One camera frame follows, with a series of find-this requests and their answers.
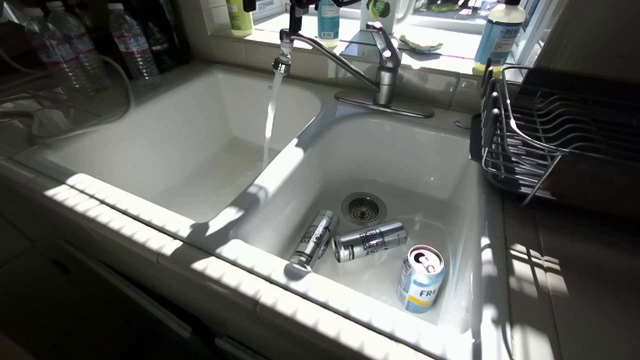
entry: wire rack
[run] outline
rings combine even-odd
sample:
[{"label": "wire rack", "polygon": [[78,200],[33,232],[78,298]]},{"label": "wire rack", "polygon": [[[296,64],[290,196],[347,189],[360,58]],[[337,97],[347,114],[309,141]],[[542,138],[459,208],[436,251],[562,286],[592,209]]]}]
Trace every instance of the wire rack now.
[{"label": "wire rack", "polygon": [[526,205],[556,199],[545,180],[571,155],[640,168],[640,106],[506,80],[523,70],[531,68],[505,67],[500,80],[485,70],[481,164],[491,182],[526,194]]}]

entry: faucet base plate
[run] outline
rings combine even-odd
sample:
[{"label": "faucet base plate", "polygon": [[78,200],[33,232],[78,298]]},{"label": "faucet base plate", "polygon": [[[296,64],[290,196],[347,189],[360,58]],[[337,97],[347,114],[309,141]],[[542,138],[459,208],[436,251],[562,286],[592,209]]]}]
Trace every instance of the faucet base plate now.
[{"label": "faucet base plate", "polygon": [[335,99],[338,101],[346,102],[347,104],[364,106],[365,108],[386,111],[389,113],[395,113],[400,115],[420,117],[428,119],[433,117],[433,109],[429,106],[418,104],[416,102],[404,101],[401,99],[394,99],[391,105],[382,106],[373,102],[373,96],[371,93],[354,92],[354,91],[340,91],[335,93]]}]

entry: faucet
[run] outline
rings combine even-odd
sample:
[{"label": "faucet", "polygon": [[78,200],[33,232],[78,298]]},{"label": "faucet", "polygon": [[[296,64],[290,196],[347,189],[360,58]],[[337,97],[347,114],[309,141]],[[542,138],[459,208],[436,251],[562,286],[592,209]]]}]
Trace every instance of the faucet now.
[{"label": "faucet", "polygon": [[331,61],[343,68],[354,78],[362,81],[367,88],[374,92],[373,96],[371,96],[370,94],[367,95],[361,92],[341,91],[335,94],[336,100],[352,105],[413,117],[432,117],[434,115],[433,110],[428,106],[415,102],[394,100],[396,79],[400,68],[400,52],[393,42],[391,42],[391,38],[380,22],[368,22],[367,30],[371,32],[373,40],[376,42],[376,46],[380,51],[380,62],[375,80],[366,76],[345,58],[335,54],[317,39],[306,37],[298,32],[289,31],[289,29],[280,30],[280,54],[273,61],[273,70],[283,76],[290,73],[293,42],[299,40],[320,50],[320,52]]}]

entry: green bottle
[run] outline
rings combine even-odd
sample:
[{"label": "green bottle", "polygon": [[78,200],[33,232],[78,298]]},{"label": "green bottle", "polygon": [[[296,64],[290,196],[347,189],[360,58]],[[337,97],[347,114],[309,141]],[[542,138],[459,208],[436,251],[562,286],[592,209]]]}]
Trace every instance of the green bottle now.
[{"label": "green bottle", "polygon": [[243,0],[227,0],[231,32],[237,37],[245,37],[253,32],[253,17],[250,12],[244,12],[242,2]]}]

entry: tile backsplash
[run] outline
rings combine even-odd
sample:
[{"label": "tile backsplash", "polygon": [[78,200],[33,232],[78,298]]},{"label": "tile backsplash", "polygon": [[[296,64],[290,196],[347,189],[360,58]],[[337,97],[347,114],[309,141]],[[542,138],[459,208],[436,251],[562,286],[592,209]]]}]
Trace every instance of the tile backsplash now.
[{"label": "tile backsplash", "polygon": [[[280,51],[275,32],[255,30],[248,38],[233,38],[229,31],[224,31],[229,28],[224,0],[178,0],[178,4],[195,58],[271,71],[273,58]],[[341,46],[345,58],[367,76],[375,78],[378,68],[376,47],[356,43],[341,43]],[[291,76],[294,78],[365,88],[319,51],[295,48],[291,56]],[[443,56],[440,61],[446,61],[450,66],[445,67],[446,70],[414,69],[412,62],[403,60],[397,79],[397,95],[456,111],[479,111],[479,77],[457,72],[461,59]]]}]

